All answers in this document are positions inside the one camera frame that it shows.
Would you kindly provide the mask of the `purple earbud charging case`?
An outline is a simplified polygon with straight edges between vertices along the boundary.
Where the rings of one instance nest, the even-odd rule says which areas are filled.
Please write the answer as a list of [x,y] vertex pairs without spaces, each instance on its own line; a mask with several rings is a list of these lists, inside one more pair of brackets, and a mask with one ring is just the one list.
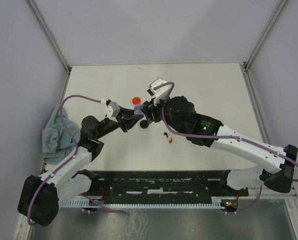
[[134,106],[134,115],[135,116],[143,116],[144,115],[142,104],[136,104]]

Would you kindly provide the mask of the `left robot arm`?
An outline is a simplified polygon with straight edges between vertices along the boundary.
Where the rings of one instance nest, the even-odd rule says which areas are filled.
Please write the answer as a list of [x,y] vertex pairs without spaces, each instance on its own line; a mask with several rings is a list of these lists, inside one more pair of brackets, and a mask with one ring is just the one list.
[[92,115],[82,120],[80,139],[67,157],[40,176],[26,178],[17,211],[27,217],[29,225],[46,227],[71,199],[99,191],[98,175],[84,168],[102,151],[104,143],[99,139],[117,129],[126,133],[144,117],[115,103],[109,104],[106,110],[103,120]]

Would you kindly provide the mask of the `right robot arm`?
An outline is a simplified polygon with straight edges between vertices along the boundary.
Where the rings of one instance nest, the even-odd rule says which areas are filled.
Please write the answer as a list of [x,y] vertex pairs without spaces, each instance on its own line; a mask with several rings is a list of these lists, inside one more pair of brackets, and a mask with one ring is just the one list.
[[273,146],[239,134],[220,120],[198,114],[194,104],[184,96],[161,100],[158,104],[146,101],[140,109],[149,123],[165,121],[171,130],[192,144],[223,150],[255,164],[251,168],[224,171],[218,183],[223,195],[260,186],[278,193],[290,192],[295,166],[286,158],[296,160],[295,146]]

